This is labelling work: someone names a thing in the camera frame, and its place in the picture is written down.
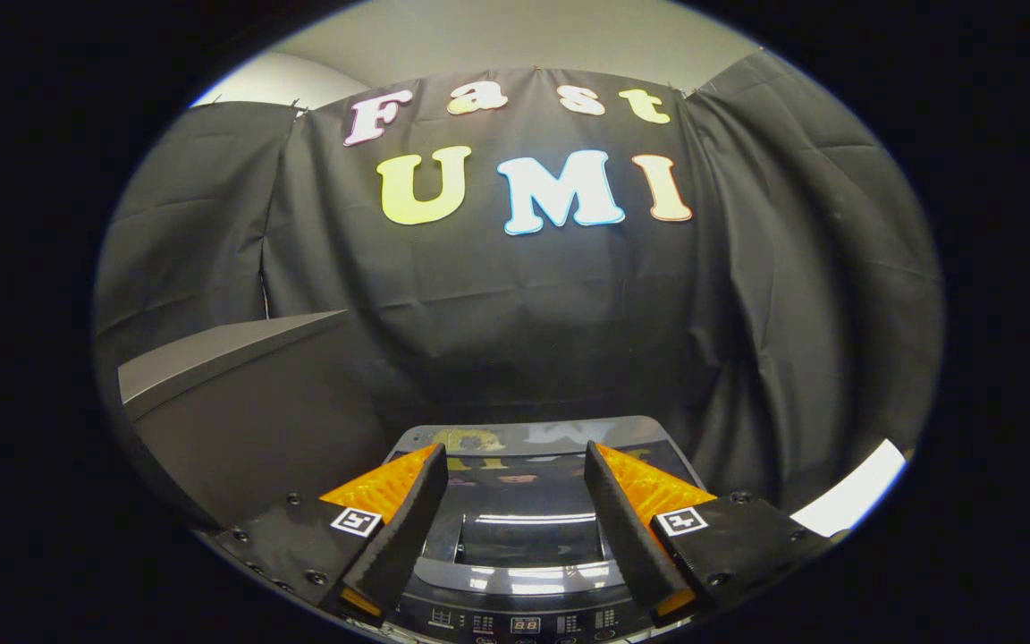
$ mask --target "black fabric backdrop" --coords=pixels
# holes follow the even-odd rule
[[[494,80],[510,103],[452,115]],[[588,87],[602,115],[559,105]],[[351,106],[412,90],[379,139],[343,146]],[[624,90],[661,98],[668,124]],[[381,211],[376,165],[469,145],[451,215]],[[559,175],[609,155],[621,224],[510,236],[504,160]],[[691,221],[650,216],[634,155],[674,161]],[[845,107],[768,53],[682,97],[562,70],[488,70],[384,87],[296,118],[277,105],[188,110],[118,208],[98,278],[99,350],[114,364],[205,328],[352,308],[359,370],[389,437],[418,423],[645,413],[715,492],[793,511],[888,437],[916,443],[939,367],[943,305],[923,212]]]

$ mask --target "ceiling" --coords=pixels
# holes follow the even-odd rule
[[[369,0],[273,50],[330,66],[368,87],[539,65],[691,91],[757,44],[662,0]]]

